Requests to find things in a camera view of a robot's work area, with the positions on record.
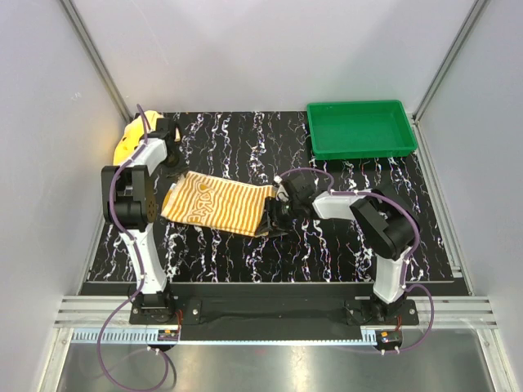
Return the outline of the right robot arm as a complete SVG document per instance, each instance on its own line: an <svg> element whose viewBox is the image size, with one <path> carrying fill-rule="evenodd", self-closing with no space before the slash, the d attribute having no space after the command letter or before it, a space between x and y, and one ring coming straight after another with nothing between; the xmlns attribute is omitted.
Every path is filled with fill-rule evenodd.
<svg viewBox="0 0 523 392"><path fill-rule="evenodd" d="M307 178L308 171L291 169L274 178L275 195L265 198L255 235L286 235L300 218L356 222L377 260L373 293L361 306L361 316L352 319L359 325L392 322L405 302L407 265L420 244L415 214L385 185L336 191L328 174L328 187L322 190Z"/></svg>

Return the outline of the orange striped towel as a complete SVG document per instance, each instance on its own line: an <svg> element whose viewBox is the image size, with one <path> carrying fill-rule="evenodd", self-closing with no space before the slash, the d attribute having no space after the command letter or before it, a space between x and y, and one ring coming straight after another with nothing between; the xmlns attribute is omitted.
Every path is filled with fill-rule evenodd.
<svg viewBox="0 0 523 392"><path fill-rule="evenodd" d="M171 185L161 216L181 224L256 237L271 185L250 185L188 171Z"/></svg>

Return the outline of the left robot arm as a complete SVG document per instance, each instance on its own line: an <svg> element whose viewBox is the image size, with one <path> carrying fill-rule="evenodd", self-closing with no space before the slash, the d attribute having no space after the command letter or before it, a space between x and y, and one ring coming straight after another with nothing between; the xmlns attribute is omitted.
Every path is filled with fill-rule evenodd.
<svg viewBox="0 0 523 392"><path fill-rule="evenodd" d="M158 215L153 174L160 166L180 165L181 135L175 121L147 110L132 120L114 150L113 163L101 169L105 221L115 225L136 275L129 298L134 315L168 323L177 304L160 265L153 225Z"/></svg>

